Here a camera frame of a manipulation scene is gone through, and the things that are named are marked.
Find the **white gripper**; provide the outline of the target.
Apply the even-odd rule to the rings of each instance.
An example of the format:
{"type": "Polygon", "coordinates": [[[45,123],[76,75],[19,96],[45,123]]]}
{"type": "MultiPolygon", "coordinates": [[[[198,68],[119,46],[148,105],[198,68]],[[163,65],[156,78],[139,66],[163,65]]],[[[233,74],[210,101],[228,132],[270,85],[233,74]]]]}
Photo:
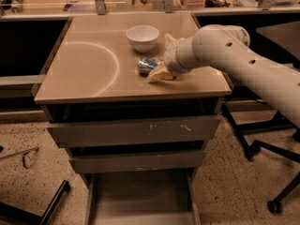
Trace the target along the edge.
{"type": "Polygon", "coordinates": [[[192,48],[192,37],[179,38],[165,34],[164,66],[155,67],[148,75],[150,83],[171,81],[174,75],[189,73],[201,66],[192,48]]]}

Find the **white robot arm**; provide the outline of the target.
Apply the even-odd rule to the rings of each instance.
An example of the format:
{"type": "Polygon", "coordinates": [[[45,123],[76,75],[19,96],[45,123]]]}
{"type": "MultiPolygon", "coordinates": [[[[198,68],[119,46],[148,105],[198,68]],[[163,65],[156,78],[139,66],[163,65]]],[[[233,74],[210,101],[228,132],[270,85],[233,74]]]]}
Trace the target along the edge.
{"type": "Polygon", "coordinates": [[[246,29],[235,25],[206,25],[188,38],[166,36],[164,65],[148,79],[170,80],[210,66],[234,77],[300,128],[300,72],[258,55],[249,43],[246,29]]]}

